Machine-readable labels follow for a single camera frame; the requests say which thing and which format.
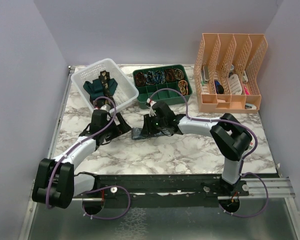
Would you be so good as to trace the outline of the grey blue floral tie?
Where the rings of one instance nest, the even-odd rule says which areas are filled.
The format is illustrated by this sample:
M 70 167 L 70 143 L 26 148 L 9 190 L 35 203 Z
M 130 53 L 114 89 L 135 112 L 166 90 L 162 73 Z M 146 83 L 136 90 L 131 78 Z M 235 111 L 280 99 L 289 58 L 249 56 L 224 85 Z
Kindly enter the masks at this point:
M 140 127 L 134 127 L 131 129 L 131 139 L 132 140 L 143 140 L 146 139 L 146 137 L 142 134 L 142 128 Z

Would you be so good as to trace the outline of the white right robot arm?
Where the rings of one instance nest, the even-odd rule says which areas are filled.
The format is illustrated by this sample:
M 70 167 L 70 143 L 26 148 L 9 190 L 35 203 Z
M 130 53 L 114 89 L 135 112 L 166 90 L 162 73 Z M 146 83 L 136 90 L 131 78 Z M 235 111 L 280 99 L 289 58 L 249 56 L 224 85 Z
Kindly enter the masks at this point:
M 146 104 L 149 113 L 143 116 L 143 127 L 132 131 L 135 140 L 187 134 L 211 137 L 224 156 L 219 189 L 226 196 L 237 191 L 243 156 L 253 139 L 247 128 L 230 113 L 222 117 L 195 118 L 174 113 L 163 101 L 148 99 Z

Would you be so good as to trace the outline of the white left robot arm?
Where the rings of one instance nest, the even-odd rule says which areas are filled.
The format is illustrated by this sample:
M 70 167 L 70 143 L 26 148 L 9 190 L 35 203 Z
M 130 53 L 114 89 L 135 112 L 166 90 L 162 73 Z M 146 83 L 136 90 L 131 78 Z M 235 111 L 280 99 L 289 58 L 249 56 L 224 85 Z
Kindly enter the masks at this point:
M 66 209 L 76 195 L 75 169 L 100 146 L 131 129 L 121 113 L 111 116 L 106 110 L 95 109 L 91 122 L 70 148 L 54 159 L 44 158 L 39 162 L 32 200 L 48 208 Z

